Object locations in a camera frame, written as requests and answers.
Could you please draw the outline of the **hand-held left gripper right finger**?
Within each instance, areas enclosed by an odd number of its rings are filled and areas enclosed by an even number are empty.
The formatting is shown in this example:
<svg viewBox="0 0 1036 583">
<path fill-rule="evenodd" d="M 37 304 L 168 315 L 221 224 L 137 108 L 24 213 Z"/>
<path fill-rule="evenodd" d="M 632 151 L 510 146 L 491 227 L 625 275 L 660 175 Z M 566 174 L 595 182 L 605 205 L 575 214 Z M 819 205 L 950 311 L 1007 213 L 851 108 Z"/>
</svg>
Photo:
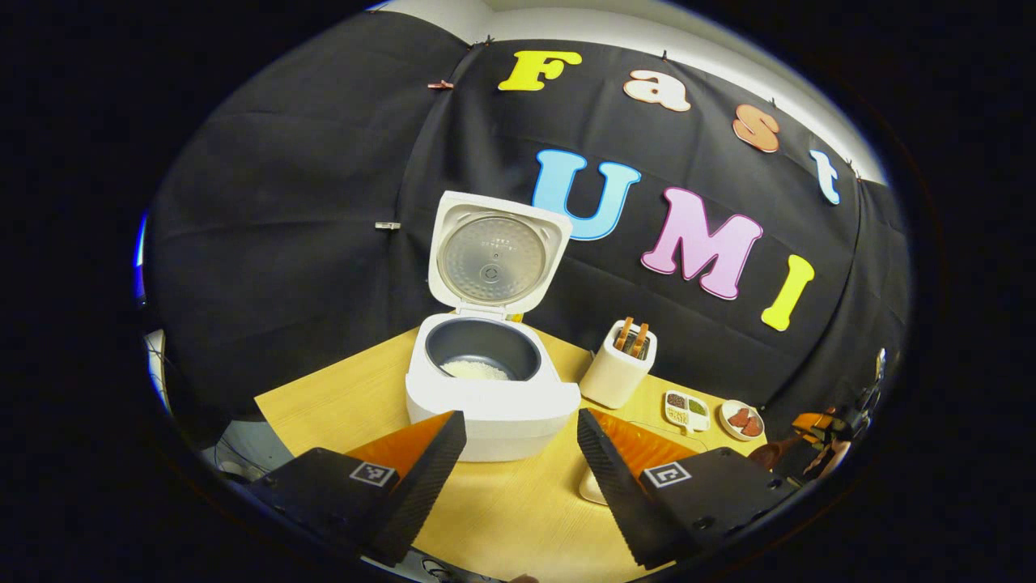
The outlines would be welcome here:
<svg viewBox="0 0 1036 583">
<path fill-rule="evenodd" d="M 658 569 L 713 552 L 798 491 L 729 447 L 696 453 L 591 407 L 577 440 L 634 560 Z"/>
</svg>

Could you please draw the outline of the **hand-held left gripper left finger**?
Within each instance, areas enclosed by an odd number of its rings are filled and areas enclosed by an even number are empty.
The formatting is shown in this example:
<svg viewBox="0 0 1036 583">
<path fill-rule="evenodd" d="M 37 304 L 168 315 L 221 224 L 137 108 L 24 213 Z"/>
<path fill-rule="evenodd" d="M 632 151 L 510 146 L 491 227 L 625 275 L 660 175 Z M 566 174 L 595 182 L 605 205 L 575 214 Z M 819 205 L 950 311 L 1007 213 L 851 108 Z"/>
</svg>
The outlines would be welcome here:
<svg viewBox="0 0 1036 583">
<path fill-rule="evenodd" d="M 248 485 L 274 517 L 340 555 L 403 561 L 466 444 L 450 411 L 352 449 L 315 447 Z"/>
</svg>

